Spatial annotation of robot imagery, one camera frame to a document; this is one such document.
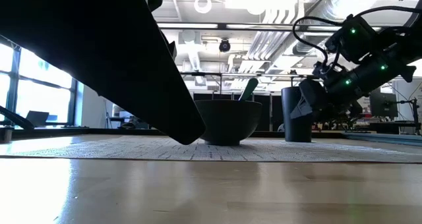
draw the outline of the black bowl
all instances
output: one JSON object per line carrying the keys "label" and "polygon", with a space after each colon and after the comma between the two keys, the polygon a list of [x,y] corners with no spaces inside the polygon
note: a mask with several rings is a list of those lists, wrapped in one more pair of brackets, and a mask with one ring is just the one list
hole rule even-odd
{"label": "black bowl", "polygon": [[262,104],[257,102],[216,99],[195,103],[205,123],[200,138],[206,144],[239,145],[255,131],[261,117]]}

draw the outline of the gray table mat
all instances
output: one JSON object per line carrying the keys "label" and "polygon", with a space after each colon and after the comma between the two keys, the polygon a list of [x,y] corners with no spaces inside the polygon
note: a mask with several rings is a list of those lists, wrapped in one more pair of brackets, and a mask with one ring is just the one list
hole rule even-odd
{"label": "gray table mat", "polygon": [[365,146],[321,142],[296,143],[275,139],[248,139],[240,146],[224,147],[197,140],[184,146],[171,138],[122,136],[68,146],[25,152],[3,151],[3,155],[30,157],[151,159],[177,161],[374,161],[421,163],[421,154]]}

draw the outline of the window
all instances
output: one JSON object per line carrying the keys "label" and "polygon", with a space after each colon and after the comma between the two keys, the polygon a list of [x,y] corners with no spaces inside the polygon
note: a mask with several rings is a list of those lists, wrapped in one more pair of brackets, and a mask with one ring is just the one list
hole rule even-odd
{"label": "window", "polygon": [[49,125],[72,125],[75,92],[76,81],[68,73],[27,49],[0,44],[1,106],[22,117],[29,111],[48,112]]}

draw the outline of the laptop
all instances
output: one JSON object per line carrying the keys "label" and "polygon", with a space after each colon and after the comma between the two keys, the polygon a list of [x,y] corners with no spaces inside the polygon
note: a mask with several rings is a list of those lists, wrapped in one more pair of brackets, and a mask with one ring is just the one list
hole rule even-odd
{"label": "laptop", "polygon": [[34,127],[45,126],[48,115],[48,112],[29,111],[26,119],[28,119]]}

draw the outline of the camera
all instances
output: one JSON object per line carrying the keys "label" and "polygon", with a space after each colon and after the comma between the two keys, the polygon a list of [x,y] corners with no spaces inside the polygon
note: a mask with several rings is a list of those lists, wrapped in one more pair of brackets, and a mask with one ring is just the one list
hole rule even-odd
{"label": "camera", "polygon": [[223,53],[230,51],[229,40],[222,39],[222,42],[220,43],[219,49],[220,49],[220,52],[223,52]]}

